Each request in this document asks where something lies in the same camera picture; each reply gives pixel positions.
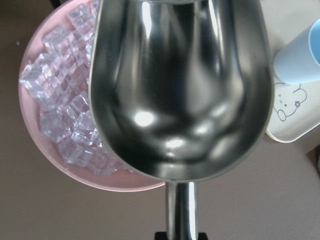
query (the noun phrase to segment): white tray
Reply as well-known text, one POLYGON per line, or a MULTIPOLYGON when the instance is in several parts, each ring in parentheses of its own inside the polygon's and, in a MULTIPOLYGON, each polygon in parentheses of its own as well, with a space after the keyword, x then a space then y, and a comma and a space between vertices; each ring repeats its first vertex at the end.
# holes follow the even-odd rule
MULTIPOLYGON (((320 18, 319 0, 262 3, 272 56, 320 18)), ((319 124, 320 81, 288 85, 274 76, 274 105, 266 133, 278 142, 291 143, 319 124)))

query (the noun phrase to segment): light blue plastic cup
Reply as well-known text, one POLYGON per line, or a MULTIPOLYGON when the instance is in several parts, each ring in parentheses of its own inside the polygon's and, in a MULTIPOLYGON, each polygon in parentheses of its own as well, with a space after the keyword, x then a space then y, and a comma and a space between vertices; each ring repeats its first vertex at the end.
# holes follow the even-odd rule
POLYGON ((320 19, 276 54, 273 69, 286 84, 320 81, 320 19))

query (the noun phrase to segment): cartoon bear drawing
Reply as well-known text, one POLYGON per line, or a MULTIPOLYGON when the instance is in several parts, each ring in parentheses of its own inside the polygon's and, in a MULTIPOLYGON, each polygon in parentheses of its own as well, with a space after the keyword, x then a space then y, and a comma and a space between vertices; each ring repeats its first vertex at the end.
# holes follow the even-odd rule
POLYGON ((301 104, 307 99, 307 92, 301 88, 301 84, 289 85, 283 82, 274 84, 273 109, 279 119, 284 122, 292 116, 301 104))

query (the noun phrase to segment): brown surface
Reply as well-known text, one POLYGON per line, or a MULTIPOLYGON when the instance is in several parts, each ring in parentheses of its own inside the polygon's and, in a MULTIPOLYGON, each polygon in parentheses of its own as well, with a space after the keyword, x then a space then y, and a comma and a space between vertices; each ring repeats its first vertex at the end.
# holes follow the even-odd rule
MULTIPOLYGON (((25 127, 20 62, 52 10, 46 0, 0 1, 0 240, 152 240, 165 230, 164 187, 115 193, 76 182, 25 127)), ((320 239, 318 145, 319 127, 289 144, 264 136, 237 168, 200 183, 199 230, 211 240, 320 239)))

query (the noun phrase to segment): pile of ice cubes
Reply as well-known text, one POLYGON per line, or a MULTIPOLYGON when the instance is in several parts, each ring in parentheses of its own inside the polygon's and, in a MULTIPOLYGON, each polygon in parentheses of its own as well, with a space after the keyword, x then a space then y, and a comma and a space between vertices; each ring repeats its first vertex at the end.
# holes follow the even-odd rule
POLYGON ((99 0, 89 8, 81 4, 68 13, 74 30, 57 27, 42 39, 47 52, 25 67, 19 83, 39 104, 40 131, 56 143, 63 160, 110 175, 127 168, 104 146, 90 112, 89 66, 99 0))

